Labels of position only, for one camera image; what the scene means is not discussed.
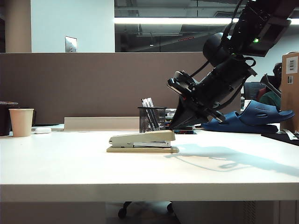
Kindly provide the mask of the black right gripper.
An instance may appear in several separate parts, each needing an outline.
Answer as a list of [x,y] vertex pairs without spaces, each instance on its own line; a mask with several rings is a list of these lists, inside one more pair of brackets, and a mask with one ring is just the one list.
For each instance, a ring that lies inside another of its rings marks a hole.
[[184,77],[188,92],[184,100],[183,97],[179,97],[169,129],[178,130],[185,126],[206,123],[209,116],[217,121],[224,121],[219,106],[226,94],[223,93],[223,82],[217,80],[217,73],[211,71],[200,82],[187,73]]

